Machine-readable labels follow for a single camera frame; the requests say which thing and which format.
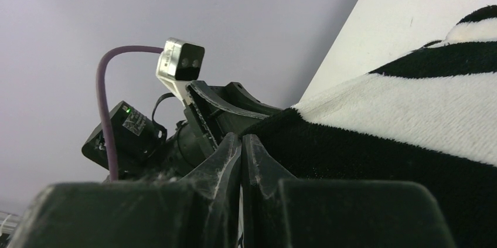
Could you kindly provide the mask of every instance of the label sticker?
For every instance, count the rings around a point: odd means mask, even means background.
[[[145,128],[146,123],[147,118],[143,114],[141,114],[137,110],[132,110],[122,126],[130,130],[133,134],[140,135]]]

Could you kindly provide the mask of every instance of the black stripe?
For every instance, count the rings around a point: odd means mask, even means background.
[[[497,72],[497,42],[421,48],[370,73],[418,79],[486,72]]]
[[[433,41],[426,43],[426,45],[424,45],[423,47],[429,47],[431,45],[438,44],[440,42],[442,42],[442,40],[433,40]]]
[[[478,22],[488,18],[497,18],[497,5],[489,5],[478,9],[461,19],[457,24],[463,22]]]
[[[460,247],[497,243],[497,168],[304,121],[292,108],[245,133],[299,178],[414,181],[437,198]]]

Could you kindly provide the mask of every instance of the black plastic bracket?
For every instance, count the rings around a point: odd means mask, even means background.
[[[176,182],[48,187],[10,248],[236,247],[240,185],[244,248],[455,247],[425,187],[297,179],[257,136],[228,133]]]
[[[236,82],[216,87],[192,81],[186,89],[192,104],[185,108],[185,117],[205,157],[227,133],[241,134],[249,126],[281,111],[260,103]]]

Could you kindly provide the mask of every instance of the black cable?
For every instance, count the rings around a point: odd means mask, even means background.
[[[161,103],[166,98],[170,98],[170,97],[175,97],[175,95],[173,93],[167,93],[167,94],[161,95],[159,97],[159,99],[157,99],[157,102],[155,103],[154,110],[152,110],[152,123],[154,124],[154,126],[156,126],[162,132],[161,138],[164,138],[164,139],[168,138],[168,130],[164,126],[157,123],[155,121],[154,117],[155,117],[155,110],[157,110],[159,103]]]
[[[117,47],[108,51],[100,60],[97,68],[97,102],[98,112],[100,113],[100,120],[102,126],[102,133],[104,134],[105,148],[107,151],[107,161],[109,168],[110,181],[116,181],[119,178],[119,169],[117,164],[117,150],[115,148],[114,132],[112,131],[112,124],[107,104],[107,95],[105,94],[105,70],[110,60],[122,53],[130,52],[144,52],[144,53],[162,53],[164,49],[161,47],[149,46],[123,46]]]

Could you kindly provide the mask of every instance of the white stripe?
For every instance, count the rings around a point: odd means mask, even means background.
[[[497,166],[496,73],[430,79],[367,74],[294,108],[310,123]]]
[[[497,18],[484,19],[478,22],[463,22],[449,31],[443,42],[433,44],[430,48],[465,42],[497,41]]]

